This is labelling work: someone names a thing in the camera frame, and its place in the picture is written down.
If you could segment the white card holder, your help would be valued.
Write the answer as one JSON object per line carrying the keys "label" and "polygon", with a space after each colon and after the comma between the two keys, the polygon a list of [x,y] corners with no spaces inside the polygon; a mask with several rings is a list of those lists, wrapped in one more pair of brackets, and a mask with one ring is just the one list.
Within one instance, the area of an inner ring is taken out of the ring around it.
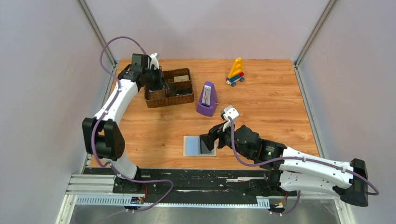
{"label": "white card holder", "polygon": [[185,157],[214,157],[217,155],[216,149],[213,149],[213,155],[200,155],[199,136],[184,136],[183,156]]}

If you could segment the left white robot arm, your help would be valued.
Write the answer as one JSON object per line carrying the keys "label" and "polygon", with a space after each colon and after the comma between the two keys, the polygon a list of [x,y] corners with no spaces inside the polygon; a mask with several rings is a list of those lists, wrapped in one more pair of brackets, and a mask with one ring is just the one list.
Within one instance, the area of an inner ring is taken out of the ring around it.
{"label": "left white robot arm", "polygon": [[140,169],[125,152],[125,140],[119,129],[121,118],[131,100],[142,87],[165,90],[158,54],[133,54],[131,63],[115,78],[116,86],[110,98],[92,117],[82,122],[85,149],[97,162],[104,160],[119,178],[141,183]]}

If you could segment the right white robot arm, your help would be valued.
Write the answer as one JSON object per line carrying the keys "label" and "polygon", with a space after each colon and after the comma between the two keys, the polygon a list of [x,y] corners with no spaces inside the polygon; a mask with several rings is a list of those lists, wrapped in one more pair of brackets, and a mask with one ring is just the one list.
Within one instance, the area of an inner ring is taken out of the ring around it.
{"label": "right white robot arm", "polygon": [[235,151],[238,160],[253,161],[252,167],[271,172],[267,184],[285,192],[312,191],[339,196],[345,203],[368,206],[367,167],[365,161],[332,161],[299,152],[282,143],[262,139],[258,133],[242,125],[224,128],[221,123],[199,136],[208,150],[225,146]]}

